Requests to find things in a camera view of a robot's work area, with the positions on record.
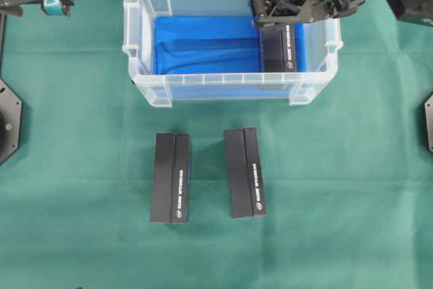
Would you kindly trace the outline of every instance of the green cloth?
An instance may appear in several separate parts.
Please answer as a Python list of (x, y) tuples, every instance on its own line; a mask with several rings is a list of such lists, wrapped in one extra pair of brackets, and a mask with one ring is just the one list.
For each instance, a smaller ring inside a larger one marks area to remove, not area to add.
[[(21, 148), (0, 166), (0, 286), (431, 288), (433, 28), (385, 0), (342, 20), (335, 79), (310, 105), (155, 109), (121, 52), (122, 0), (9, 18), (2, 78)], [(232, 219), (223, 131), (258, 127), (268, 216)], [(189, 223), (149, 223), (155, 134), (192, 139)]]

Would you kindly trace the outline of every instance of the plastic storage box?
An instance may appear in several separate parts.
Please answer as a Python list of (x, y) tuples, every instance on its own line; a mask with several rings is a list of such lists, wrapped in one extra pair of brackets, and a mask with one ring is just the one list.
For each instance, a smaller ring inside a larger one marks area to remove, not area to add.
[(174, 100), (288, 98), (311, 103), (338, 70), (339, 20), (304, 26), (306, 72), (155, 75), (155, 25), (160, 16), (249, 16), (247, 0), (125, 0), (123, 51), (129, 74), (155, 107)]

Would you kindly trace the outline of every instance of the black box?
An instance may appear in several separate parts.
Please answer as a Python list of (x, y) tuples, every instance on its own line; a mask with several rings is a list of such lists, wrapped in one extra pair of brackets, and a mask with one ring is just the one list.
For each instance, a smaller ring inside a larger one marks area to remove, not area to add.
[(156, 135), (150, 221), (187, 222), (189, 166), (189, 135)]
[(260, 32), (262, 72), (296, 72), (295, 29), (281, 24)]
[(256, 128), (224, 132), (233, 218), (266, 215)]

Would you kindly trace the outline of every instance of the black hexagonal base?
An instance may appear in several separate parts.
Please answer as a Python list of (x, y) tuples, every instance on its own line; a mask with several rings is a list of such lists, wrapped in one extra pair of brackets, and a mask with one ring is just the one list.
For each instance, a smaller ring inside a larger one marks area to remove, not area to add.
[(0, 112), (3, 116), (4, 140), (0, 148), (0, 164), (11, 156), (20, 145), (21, 100), (0, 79)]

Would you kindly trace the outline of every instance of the transparent plastic bin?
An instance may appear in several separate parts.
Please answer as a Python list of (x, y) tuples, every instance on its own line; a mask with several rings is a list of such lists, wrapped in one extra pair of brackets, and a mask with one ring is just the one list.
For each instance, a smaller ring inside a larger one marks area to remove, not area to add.
[(343, 46), (340, 21), (306, 24), (307, 72), (154, 74), (155, 19), (160, 16), (249, 16), (247, 0), (125, 0), (123, 51), (129, 74), (155, 107), (174, 100), (288, 98), (290, 105), (311, 103), (334, 78)]

